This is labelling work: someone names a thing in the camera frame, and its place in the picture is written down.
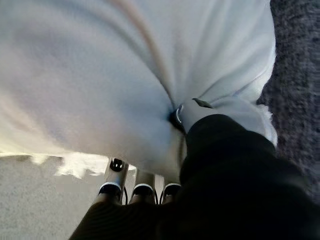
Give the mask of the right robot hand black palm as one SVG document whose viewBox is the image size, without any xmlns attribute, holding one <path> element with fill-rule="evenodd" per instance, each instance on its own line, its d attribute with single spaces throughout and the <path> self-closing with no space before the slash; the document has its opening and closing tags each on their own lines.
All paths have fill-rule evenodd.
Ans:
<svg viewBox="0 0 320 240">
<path fill-rule="evenodd" d="M 111 202 L 103 185 L 73 240 L 317 240 L 320 208 L 300 169 L 278 158 L 262 114 L 233 97 L 175 112 L 186 158 L 169 203 Z"/>
</svg>

